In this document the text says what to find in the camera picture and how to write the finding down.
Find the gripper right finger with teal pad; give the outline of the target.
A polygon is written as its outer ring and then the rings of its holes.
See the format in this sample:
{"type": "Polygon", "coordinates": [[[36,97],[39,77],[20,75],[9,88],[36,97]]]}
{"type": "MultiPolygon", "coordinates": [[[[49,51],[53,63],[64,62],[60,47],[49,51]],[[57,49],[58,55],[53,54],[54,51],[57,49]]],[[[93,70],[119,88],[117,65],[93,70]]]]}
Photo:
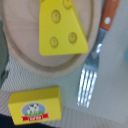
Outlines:
{"type": "Polygon", "coordinates": [[[125,56],[125,59],[126,59],[126,61],[127,61],[127,63],[128,63],[128,49],[125,51],[124,56],[125,56]]]}

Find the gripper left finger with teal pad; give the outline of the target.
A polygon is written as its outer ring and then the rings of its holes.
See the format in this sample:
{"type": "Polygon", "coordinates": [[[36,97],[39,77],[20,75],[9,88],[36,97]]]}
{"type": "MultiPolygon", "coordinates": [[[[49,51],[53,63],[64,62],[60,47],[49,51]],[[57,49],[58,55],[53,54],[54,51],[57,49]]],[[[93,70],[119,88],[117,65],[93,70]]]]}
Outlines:
{"type": "Polygon", "coordinates": [[[6,37],[3,31],[3,22],[0,20],[0,88],[8,77],[9,71],[6,70],[9,61],[9,53],[6,37]]]}

